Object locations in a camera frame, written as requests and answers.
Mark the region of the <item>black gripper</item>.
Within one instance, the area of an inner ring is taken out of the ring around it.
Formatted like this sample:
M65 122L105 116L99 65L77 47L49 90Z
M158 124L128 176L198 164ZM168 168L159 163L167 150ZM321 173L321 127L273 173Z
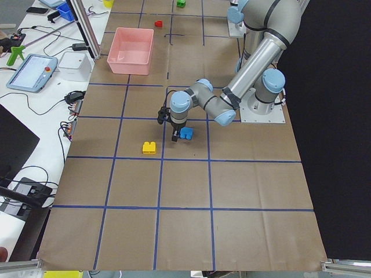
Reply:
M186 122L183 122L183 123L174 123L174 122L171 122L171 125L173 127L173 132L172 132L172 137L171 137L171 140L173 142L177 142L177 140L179 139L179 132L180 130L186 126Z

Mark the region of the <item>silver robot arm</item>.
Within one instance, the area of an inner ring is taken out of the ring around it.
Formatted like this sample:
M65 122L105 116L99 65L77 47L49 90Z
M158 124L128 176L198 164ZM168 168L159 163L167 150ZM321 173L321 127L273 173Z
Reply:
M228 126L250 89L255 93L249 97L249 109L258 115L270 113L285 85L283 73L271 65L295 39L307 5L308 1L238 1L228 9L228 21L246 27L237 74L220 96L213 94L207 79L199 79L165 100L158 112L158 123L172 125L172 141L180 138L189 110L197 106L220 126Z
M246 0L230 0L230 7L227 10L228 21L235 24L243 22L244 14L242 13L242 9L247 2Z

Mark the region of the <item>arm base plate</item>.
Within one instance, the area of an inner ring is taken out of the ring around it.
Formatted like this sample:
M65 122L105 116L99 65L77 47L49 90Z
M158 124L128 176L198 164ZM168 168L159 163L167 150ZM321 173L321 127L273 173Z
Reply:
M255 89L251 88L243 96L240 103L240 120L242 123L252 124L285 124L285 116L281 104L275 105L276 99L271 104L260 102L255 96Z
M243 19L240 17L227 16L228 34L230 38L242 38L246 33Z

